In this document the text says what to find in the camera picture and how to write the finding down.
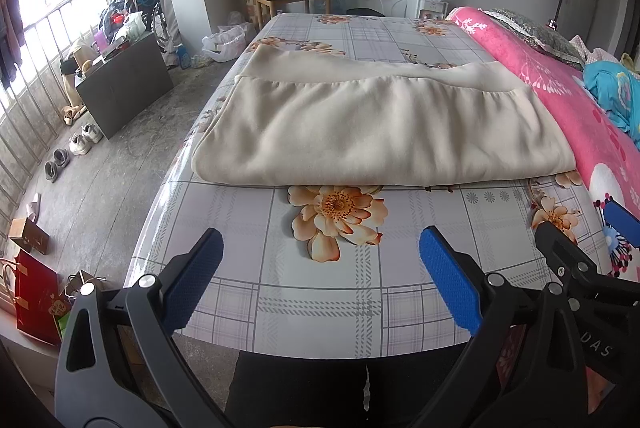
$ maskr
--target shoe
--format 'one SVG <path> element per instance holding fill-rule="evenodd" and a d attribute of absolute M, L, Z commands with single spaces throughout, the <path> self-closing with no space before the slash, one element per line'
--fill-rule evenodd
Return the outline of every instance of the shoe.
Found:
<path fill-rule="evenodd" d="M 102 132 L 95 124 L 83 124 L 82 137 L 84 137 L 85 140 L 92 141 L 97 144 L 100 142 L 100 139 L 102 139 Z"/>
<path fill-rule="evenodd" d="M 33 196 L 33 200 L 29 202 L 29 204 L 27 204 L 27 218 L 33 223 L 36 223 L 38 221 L 39 215 L 40 215 L 40 194 L 36 193 Z"/>
<path fill-rule="evenodd" d="M 69 164 L 71 157 L 69 157 L 69 152 L 64 148 L 58 148 L 53 152 L 53 162 L 56 164 L 58 168 L 64 168 Z"/>
<path fill-rule="evenodd" d="M 48 181 L 54 183 L 58 178 L 58 168 L 53 162 L 47 161 L 44 165 L 44 174 Z"/>
<path fill-rule="evenodd" d="M 86 106 L 63 106 L 62 119 L 67 126 L 71 126 L 84 112 L 86 112 Z"/>
<path fill-rule="evenodd" d="M 78 133 L 74 133 L 69 141 L 69 151 L 74 155 L 84 155 L 91 149 L 91 143 Z"/>

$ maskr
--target gray shoe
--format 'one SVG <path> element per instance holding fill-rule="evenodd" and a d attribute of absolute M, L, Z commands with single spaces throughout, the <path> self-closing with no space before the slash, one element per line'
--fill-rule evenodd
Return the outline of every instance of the gray shoe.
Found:
<path fill-rule="evenodd" d="M 69 164 L 71 157 L 69 156 L 69 152 L 64 148 L 58 148 L 53 152 L 53 162 L 56 164 L 58 168 L 64 168 Z"/>
<path fill-rule="evenodd" d="M 44 165 L 44 174 L 48 181 L 54 183 L 58 178 L 58 168 L 53 162 L 47 161 Z"/>

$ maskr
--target slipper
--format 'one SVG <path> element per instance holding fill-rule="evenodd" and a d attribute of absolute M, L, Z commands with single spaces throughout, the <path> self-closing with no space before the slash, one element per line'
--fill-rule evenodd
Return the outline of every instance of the slipper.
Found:
<path fill-rule="evenodd" d="M 71 126 L 84 112 L 86 112 L 86 106 L 63 106 L 62 119 L 67 126 Z"/>
<path fill-rule="evenodd" d="M 38 221 L 40 216 L 40 194 L 36 193 L 33 200 L 27 204 L 27 218 L 33 223 Z"/>

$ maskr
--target blue cloth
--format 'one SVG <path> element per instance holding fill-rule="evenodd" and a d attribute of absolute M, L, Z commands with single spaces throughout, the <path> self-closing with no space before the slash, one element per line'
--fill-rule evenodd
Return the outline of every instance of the blue cloth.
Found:
<path fill-rule="evenodd" d="M 609 120 L 628 134 L 640 149 L 640 81 L 624 66 L 612 61 L 587 64 L 582 77 L 584 87 Z"/>

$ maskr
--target power cord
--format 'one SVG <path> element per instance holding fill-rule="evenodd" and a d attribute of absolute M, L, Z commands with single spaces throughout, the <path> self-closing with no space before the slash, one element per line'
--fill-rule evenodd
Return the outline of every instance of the power cord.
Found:
<path fill-rule="evenodd" d="M 409 0 L 398 0 L 396 3 L 394 3 L 393 5 L 391 5 L 391 11 L 390 11 L 390 15 L 393 16 L 394 14 L 394 8 L 396 5 L 398 5 L 400 2 L 409 2 Z M 406 5 L 404 6 L 404 16 L 406 16 Z"/>
<path fill-rule="evenodd" d="M 382 7 L 382 11 L 381 12 L 382 12 L 382 15 L 384 16 L 385 15 L 385 5 L 382 3 L 382 0 L 379 0 L 379 1 L 380 1 L 380 7 Z"/>

